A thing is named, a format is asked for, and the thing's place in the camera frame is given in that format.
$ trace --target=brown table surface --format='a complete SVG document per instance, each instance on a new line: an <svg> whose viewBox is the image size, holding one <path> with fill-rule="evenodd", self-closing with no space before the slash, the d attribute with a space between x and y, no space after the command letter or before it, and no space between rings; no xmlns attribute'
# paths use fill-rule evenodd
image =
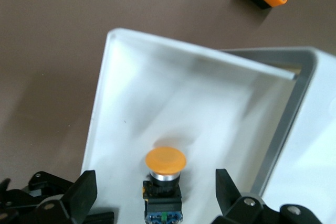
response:
<svg viewBox="0 0 336 224"><path fill-rule="evenodd" d="M314 46L336 55L336 1L0 0L0 179L80 174L108 31L215 49Z"/></svg>

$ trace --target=screw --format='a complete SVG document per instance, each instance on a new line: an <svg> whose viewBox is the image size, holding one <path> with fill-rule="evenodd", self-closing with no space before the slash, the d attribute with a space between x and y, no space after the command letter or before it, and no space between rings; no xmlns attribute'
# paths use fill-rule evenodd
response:
<svg viewBox="0 0 336 224"><path fill-rule="evenodd" d="M301 214L301 210L299 208L297 208L296 206L287 207L287 210L290 211L294 215L300 215Z"/></svg>
<svg viewBox="0 0 336 224"><path fill-rule="evenodd" d="M8 217L7 213L0 214L0 220L6 219Z"/></svg>
<svg viewBox="0 0 336 224"><path fill-rule="evenodd" d="M253 206L256 205L256 202L254 200L252 200L251 198L244 199L244 203L249 205L250 207L253 207Z"/></svg>
<svg viewBox="0 0 336 224"><path fill-rule="evenodd" d="M53 203L46 204L44 206L44 210L49 210L49 209L53 208L54 206L55 206L55 204L53 204Z"/></svg>

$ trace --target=orange push button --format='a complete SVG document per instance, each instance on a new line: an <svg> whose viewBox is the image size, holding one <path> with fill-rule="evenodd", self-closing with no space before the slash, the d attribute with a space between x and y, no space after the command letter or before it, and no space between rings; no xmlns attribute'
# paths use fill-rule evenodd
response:
<svg viewBox="0 0 336 224"><path fill-rule="evenodd" d="M150 170L160 175L179 173L186 165L182 152L172 147L158 147L151 150L145 159Z"/></svg>

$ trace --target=white plastic enclosure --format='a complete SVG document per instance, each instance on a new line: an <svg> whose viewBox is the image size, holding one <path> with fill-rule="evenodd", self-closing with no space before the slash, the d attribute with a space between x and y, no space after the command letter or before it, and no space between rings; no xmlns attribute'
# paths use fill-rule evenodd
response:
<svg viewBox="0 0 336 224"><path fill-rule="evenodd" d="M109 32L82 166L96 170L93 210L112 208L117 223L144 223L144 157L171 146L187 158L183 223L211 223L221 214L215 169L250 191L295 77L185 42Z"/></svg>

